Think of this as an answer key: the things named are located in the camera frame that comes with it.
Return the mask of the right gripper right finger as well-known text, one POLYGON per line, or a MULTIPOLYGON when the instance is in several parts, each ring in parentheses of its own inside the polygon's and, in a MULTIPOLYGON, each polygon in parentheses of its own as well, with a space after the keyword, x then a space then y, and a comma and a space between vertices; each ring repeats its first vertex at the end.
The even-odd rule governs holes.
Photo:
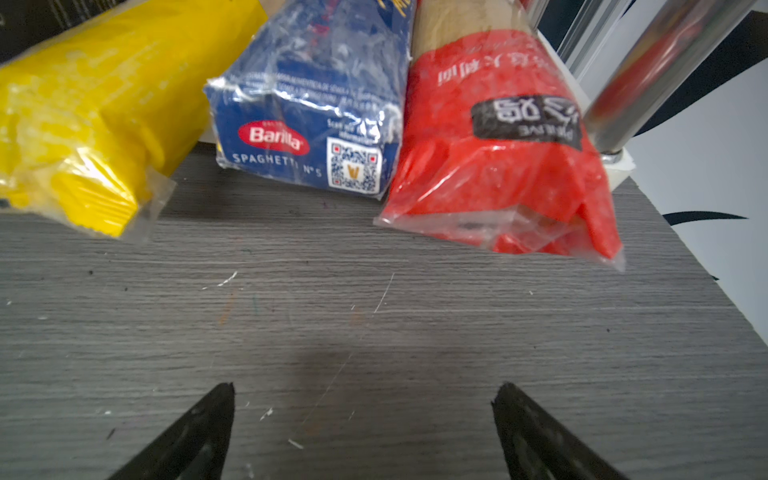
POLYGON ((627 478, 515 384, 503 384, 491 407, 512 479, 627 478))

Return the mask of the red yellow spaghetti bag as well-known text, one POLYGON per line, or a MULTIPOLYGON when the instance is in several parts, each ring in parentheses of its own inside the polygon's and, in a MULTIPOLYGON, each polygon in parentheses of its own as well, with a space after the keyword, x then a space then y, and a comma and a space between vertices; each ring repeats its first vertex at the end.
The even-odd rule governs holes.
POLYGON ((625 267, 609 180, 517 1, 422 1, 379 226, 625 267))

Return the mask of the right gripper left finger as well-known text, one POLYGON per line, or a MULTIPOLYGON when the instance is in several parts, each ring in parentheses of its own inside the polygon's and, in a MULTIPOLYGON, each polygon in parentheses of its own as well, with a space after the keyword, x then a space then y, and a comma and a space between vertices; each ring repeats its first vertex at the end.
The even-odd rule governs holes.
POLYGON ((235 417, 235 388, 220 383, 110 476, 219 480, 235 417))

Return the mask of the blue Barilla spaghetti bag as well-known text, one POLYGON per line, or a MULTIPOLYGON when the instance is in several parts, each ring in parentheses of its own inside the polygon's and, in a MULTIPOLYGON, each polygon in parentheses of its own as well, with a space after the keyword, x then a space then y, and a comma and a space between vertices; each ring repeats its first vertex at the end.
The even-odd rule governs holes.
POLYGON ((413 1, 288 1, 205 86, 221 167, 382 198, 403 142, 413 1))

